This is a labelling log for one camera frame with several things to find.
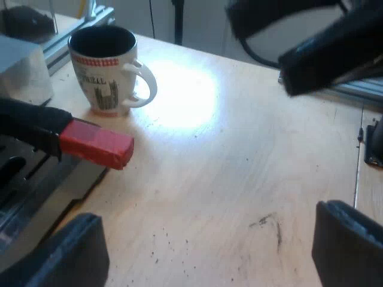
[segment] scratch mark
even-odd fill
[[[338,108],[335,108],[335,113],[334,113],[334,119],[333,119],[333,123],[335,123],[335,117],[336,117],[336,112],[338,111]]]
[[[279,221],[276,221],[276,236],[278,238],[278,247],[277,251],[279,253],[282,245],[282,231],[281,231],[281,225],[279,224]]]
[[[266,216],[264,216],[263,218],[261,218],[260,220],[259,220],[259,225],[263,225],[263,224],[265,224],[265,223],[267,223],[267,221],[268,221],[268,218],[269,217],[271,217],[272,216],[272,214],[270,213],[270,214],[267,214]]]

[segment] white mug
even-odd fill
[[[156,79],[137,59],[132,32],[117,26],[87,27],[71,35],[68,47],[78,83],[96,114],[116,117],[156,96]],[[133,95],[137,75],[149,86],[148,99]]]

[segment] black pole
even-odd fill
[[[174,44],[182,45],[185,0],[172,0],[172,3],[175,8]]]

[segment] printed building illustration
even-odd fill
[[[118,105],[118,88],[116,81],[109,82],[110,94],[103,96],[100,88],[95,88],[95,95],[100,109],[114,109]]]

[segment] table surface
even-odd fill
[[[138,50],[158,94],[127,117],[92,114],[71,63],[51,78],[51,106],[135,137],[126,168],[61,224],[102,217],[107,286],[320,286],[317,202],[340,199],[383,222],[383,176],[357,141],[362,115],[365,125],[377,111],[288,97],[272,69],[142,36]]]

